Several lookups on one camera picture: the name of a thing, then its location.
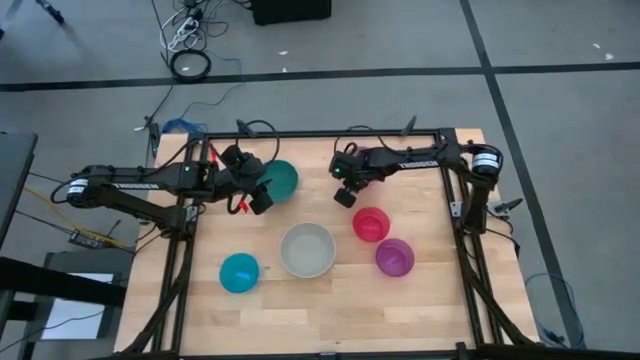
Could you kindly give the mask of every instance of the pink bowl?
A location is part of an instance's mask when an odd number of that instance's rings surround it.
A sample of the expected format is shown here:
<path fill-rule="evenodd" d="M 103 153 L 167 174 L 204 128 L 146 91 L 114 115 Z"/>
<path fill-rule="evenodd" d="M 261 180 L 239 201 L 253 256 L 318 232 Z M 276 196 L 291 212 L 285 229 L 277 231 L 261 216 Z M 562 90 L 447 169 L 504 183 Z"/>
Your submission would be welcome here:
<path fill-rule="evenodd" d="M 390 228 L 389 217 L 377 207 L 362 208 L 353 216 L 353 230 L 360 239 L 367 242 L 384 239 Z"/>
<path fill-rule="evenodd" d="M 407 275 L 414 261 L 411 246 L 400 239 L 387 239 L 376 250 L 376 263 L 389 276 Z"/>

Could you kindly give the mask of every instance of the magenta bowl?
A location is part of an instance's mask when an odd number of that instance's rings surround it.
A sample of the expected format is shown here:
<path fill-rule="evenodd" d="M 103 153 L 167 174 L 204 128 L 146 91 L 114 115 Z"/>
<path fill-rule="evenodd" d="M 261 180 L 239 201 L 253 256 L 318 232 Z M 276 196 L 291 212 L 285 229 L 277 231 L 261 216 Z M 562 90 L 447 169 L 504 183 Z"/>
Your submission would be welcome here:
<path fill-rule="evenodd" d="M 414 261 L 411 246 L 400 239 L 387 239 L 376 250 L 376 263 L 389 276 L 407 275 Z"/>

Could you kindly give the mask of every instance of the wooden table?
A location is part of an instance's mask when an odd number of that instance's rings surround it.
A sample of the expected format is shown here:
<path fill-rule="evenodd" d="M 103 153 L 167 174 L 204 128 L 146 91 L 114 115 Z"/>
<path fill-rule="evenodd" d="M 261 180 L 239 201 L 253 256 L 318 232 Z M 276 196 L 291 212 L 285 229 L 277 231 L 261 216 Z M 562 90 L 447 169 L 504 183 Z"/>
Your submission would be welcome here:
<path fill-rule="evenodd" d="M 458 129 L 457 135 L 460 143 L 469 139 L 484 142 L 478 129 Z M 185 141 L 186 135 L 164 135 L 156 165 Z M 207 205 L 198 223 L 181 355 L 448 350 L 459 341 L 473 347 L 440 172 L 399 172 L 360 192 L 356 205 L 346 209 L 333 200 L 340 187 L 328 173 L 333 141 L 282 139 L 279 158 L 295 165 L 300 183 L 292 200 L 276 204 L 262 216 L 229 215 L 222 202 Z M 346 141 L 341 140 L 340 149 Z M 349 141 L 379 146 L 373 137 Z M 385 141 L 391 147 L 423 147 L 432 138 L 389 137 Z M 240 145 L 243 151 L 266 160 L 274 143 L 252 139 Z M 231 141 L 214 144 L 222 151 Z M 492 197 L 497 199 L 498 192 Z M 175 204 L 173 196 L 162 192 L 151 192 L 149 199 L 164 206 Z M 374 261 L 376 246 L 358 240 L 352 230 L 355 211 L 374 205 L 391 218 L 389 235 L 413 247 L 416 263 L 405 277 L 383 275 Z M 325 226 L 337 243 L 335 265 L 315 279 L 298 279 L 280 263 L 280 239 L 300 222 Z M 488 227 L 508 232 L 504 223 L 493 218 Z M 496 300 L 523 333 L 536 338 L 512 244 L 490 233 L 482 236 L 482 243 Z M 168 241 L 157 240 L 135 258 L 116 350 L 134 339 L 158 303 L 167 247 Z M 261 267 L 258 286 L 246 294 L 230 294 L 218 281 L 223 260 L 238 252 L 254 255 Z M 484 307 L 478 301 L 484 333 L 490 340 Z M 165 348 L 170 343 L 174 313 L 172 310 L 167 318 Z"/>

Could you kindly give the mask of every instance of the plastic bowl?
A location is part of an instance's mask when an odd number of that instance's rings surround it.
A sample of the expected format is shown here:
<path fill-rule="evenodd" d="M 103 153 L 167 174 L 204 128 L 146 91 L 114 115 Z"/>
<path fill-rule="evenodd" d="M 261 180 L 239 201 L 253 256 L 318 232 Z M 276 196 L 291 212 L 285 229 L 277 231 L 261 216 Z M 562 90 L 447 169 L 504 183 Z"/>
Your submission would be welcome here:
<path fill-rule="evenodd" d="M 267 183 L 267 192 L 273 202 L 284 202 L 289 200 L 298 187 L 298 172 L 291 163 L 284 160 L 275 160 L 267 167 L 258 183 Z"/>
<path fill-rule="evenodd" d="M 336 243 L 324 227 L 304 223 L 289 229 L 280 243 L 282 265 L 291 274 L 314 278 L 324 274 L 336 258 Z"/>
<path fill-rule="evenodd" d="M 377 207 L 362 208 L 353 216 L 353 230 L 360 239 L 367 242 L 384 239 L 390 228 L 389 217 Z"/>
<path fill-rule="evenodd" d="M 411 246 L 400 239 L 388 239 L 378 245 L 376 263 L 389 276 L 404 276 L 413 269 L 414 255 Z"/>
<path fill-rule="evenodd" d="M 220 267 L 220 283 L 232 293 L 239 294 L 251 290 L 259 277 L 258 262 L 249 254 L 231 255 Z"/>

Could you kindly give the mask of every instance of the white bowl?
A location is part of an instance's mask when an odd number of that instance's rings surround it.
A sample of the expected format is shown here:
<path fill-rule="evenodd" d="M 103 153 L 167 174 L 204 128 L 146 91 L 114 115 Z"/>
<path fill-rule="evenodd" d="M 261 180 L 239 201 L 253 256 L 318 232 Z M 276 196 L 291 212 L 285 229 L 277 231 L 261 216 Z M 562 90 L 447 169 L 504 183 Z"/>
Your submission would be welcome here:
<path fill-rule="evenodd" d="M 336 259 L 336 242 L 324 227 L 298 224 L 289 229 L 280 243 L 282 265 L 291 274 L 314 278 L 327 272 Z"/>

